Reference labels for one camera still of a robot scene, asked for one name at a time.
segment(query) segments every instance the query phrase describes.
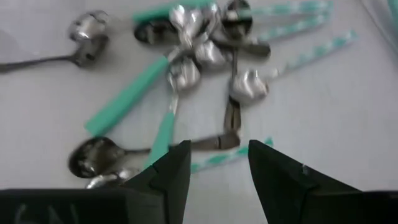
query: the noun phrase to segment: spoon handle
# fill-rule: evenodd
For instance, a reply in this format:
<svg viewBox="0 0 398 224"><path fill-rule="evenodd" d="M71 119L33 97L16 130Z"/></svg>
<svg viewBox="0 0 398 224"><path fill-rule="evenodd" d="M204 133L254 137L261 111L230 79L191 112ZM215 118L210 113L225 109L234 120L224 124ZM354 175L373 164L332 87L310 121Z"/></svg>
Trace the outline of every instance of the spoon handle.
<svg viewBox="0 0 398 224"><path fill-rule="evenodd" d="M132 20L136 23L141 23L154 19L169 18L170 10L179 4L190 7L203 7L213 2L214 0L181 0L177 2L169 2L166 4L161 4L157 7L153 7L147 11L136 12L132 15Z"/></svg>
<svg viewBox="0 0 398 224"><path fill-rule="evenodd" d="M267 138L264 141L264 144L267 144L270 147L274 147L274 142L272 141L272 138ZM206 159L203 162L193 162L191 164L191 174L194 174L198 171L201 171L201 170L209 168L209 167L223 165L227 162L234 161L235 159L238 159L241 157L247 157L248 152L249 152L248 147L244 146L241 149L234 150L233 152L220 153L215 156L211 156L210 158Z"/></svg>
<svg viewBox="0 0 398 224"><path fill-rule="evenodd" d="M241 9L228 11L227 20L236 21L252 16L291 16L296 14L318 14L333 10L333 1L305 1L274 4L258 9Z"/></svg>
<svg viewBox="0 0 398 224"><path fill-rule="evenodd" d="M271 39L280 38L283 36L295 34L307 29L312 29L321 24L324 24L330 18L329 13L323 13L317 16L312 16L289 26L281 26L270 29L269 31L257 37L258 41L269 41Z"/></svg>
<svg viewBox="0 0 398 224"><path fill-rule="evenodd" d="M157 59L145 71L138 75L127 88L105 105L87 123L85 128L94 136L104 135L115 126L120 119L127 114L130 108L138 102L145 91L155 82L169 65L169 59L165 56Z"/></svg>
<svg viewBox="0 0 398 224"><path fill-rule="evenodd" d="M357 39L357 34L354 30L350 30L349 32L333 38L331 41L318 45L314 47L308 53L300 54L297 58L289 61L286 63L285 68L280 71L280 74L285 72L294 70L306 64L313 62L316 59L322 58L340 48L345 47L346 45L352 43L354 40Z"/></svg>
<svg viewBox="0 0 398 224"><path fill-rule="evenodd" d="M173 93L169 111L163 118L157 132L154 144L145 164L145 169L160 159L169 151L169 144L173 141L174 118L178 105L178 93Z"/></svg>
<svg viewBox="0 0 398 224"><path fill-rule="evenodd" d="M58 57L48 57L48 58L40 58L35 60L29 60L25 62L15 62L15 63L0 63L0 73L11 72L13 70L17 70L20 68L26 68L32 65L37 65L39 63L51 62L57 60L68 60L70 61L70 55L67 56L58 56Z"/></svg>

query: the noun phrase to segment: stainless steel utensil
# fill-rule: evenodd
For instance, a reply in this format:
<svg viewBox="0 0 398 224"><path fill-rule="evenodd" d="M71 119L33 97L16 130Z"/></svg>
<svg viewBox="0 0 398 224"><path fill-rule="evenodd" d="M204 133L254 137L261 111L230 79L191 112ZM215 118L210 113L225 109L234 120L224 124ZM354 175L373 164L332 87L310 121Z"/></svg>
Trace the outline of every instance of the stainless steel utensil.
<svg viewBox="0 0 398 224"><path fill-rule="evenodd" d="M78 48L71 55L40 58L28 60L25 62L0 63L0 73L11 72L32 65L38 65L44 62L67 61L72 62L79 67L87 67L94 64L109 42L109 38L105 35L97 36L94 39L82 40L78 43Z"/></svg>
<svg viewBox="0 0 398 224"><path fill-rule="evenodd" d="M170 22L178 30L180 43L192 46L192 40L202 28L204 17L200 9L178 5L170 11Z"/></svg>
<svg viewBox="0 0 398 224"><path fill-rule="evenodd" d="M187 91L198 85L201 74L191 58L184 57L180 62L169 68L169 73L175 79L178 92Z"/></svg>
<svg viewBox="0 0 398 224"><path fill-rule="evenodd" d="M221 48L236 48L257 57L268 58L271 53L268 42L258 38L231 40L220 36L213 36L211 39Z"/></svg>
<svg viewBox="0 0 398 224"><path fill-rule="evenodd" d="M324 44L315 46L307 53L299 54L298 57L288 60L283 68L269 70L261 77L258 75L257 70L248 70L240 73L231 80L229 95L242 104L255 103L267 96L269 92L268 83L270 81L347 46L356 38L355 31L350 30Z"/></svg>
<svg viewBox="0 0 398 224"><path fill-rule="evenodd" d="M240 145L240 138L235 132L193 140L191 148L195 151L226 150ZM106 137L95 137L81 143L70 155L68 168L81 178L93 178L104 174L124 156L148 154L150 148L123 149Z"/></svg>
<svg viewBox="0 0 398 224"><path fill-rule="evenodd" d="M267 96L269 91L266 78L257 70L248 70L235 76L229 86L229 95L241 104L248 105Z"/></svg>
<svg viewBox="0 0 398 224"><path fill-rule="evenodd" d="M132 168L123 168L109 174L101 174L91 179L86 185L86 189L97 189L100 187L117 187L125 181L139 174L140 170Z"/></svg>
<svg viewBox="0 0 398 224"><path fill-rule="evenodd" d="M220 70L230 63L231 56L208 40L195 49L195 60L202 69Z"/></svg>
<svg viewBox="0 0 398 224"><path fill-rule="evenodd" d="M232 9L250 9L250 5L245 0L233 0L231 1L226 10ZM249 34L252 27L252 19L246 19L242 23L224 22L224 32L234 40L241 40ZM234 79L238 72L238 48L232 47L233 62L232 62L232 74L231 78ZM224 129L227 131L241 129L241 105L235 101L232 97L228 98L225 115L224 115Z"/></svg>
<svg viewBox="0 0 398 224"><path fill-rule="evenodd" d="M109 16L104 11L86 12L80 15L69 26L69 38L75 42L79 42L107 35L106 31L109 21Z"/></svg>

